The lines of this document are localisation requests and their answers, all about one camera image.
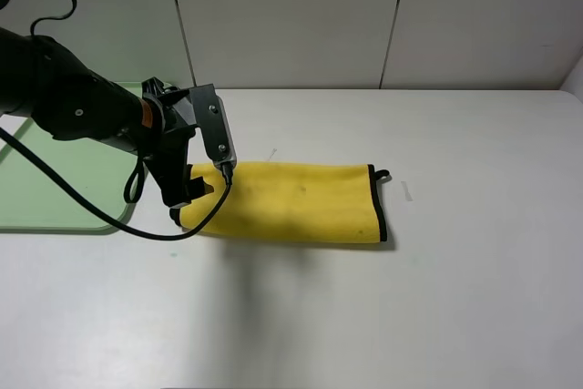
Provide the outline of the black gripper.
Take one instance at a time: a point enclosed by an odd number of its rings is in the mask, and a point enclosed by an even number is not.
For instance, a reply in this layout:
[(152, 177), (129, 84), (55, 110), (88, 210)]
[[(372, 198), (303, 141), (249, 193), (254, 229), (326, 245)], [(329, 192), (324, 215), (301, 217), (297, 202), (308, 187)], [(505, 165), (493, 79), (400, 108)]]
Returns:
[[(213, 187), (202, 176), (190, 179), (189, 141), (198, 127), (190, 90), (165, 87), (155, 77), (141, 86), (142, 100), (151, 109), (153, 134), (140, 151), (160, 189), (163, 203), (168, 207), (183, 207), (211, 194)], [(170, 208), (169, 216), (181, 227), (179, 208)]]

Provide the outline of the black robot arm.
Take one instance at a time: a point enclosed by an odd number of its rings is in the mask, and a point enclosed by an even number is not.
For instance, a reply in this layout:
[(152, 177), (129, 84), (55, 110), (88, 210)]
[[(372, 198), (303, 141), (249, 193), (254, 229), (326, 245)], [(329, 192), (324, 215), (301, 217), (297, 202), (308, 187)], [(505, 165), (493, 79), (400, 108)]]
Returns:
[(176, 107), (187, 94), (153, 77), (136, 96), (88, 69), (52, 37), (1, 32), (2, 112), (32, 118), (58, 141), (90, 138), (136, 156), (123, 191), (127, 203), (139, 201), (148, 173), (174, 210), (213, 191), (191, 175), (187, 162), (196, 126)]

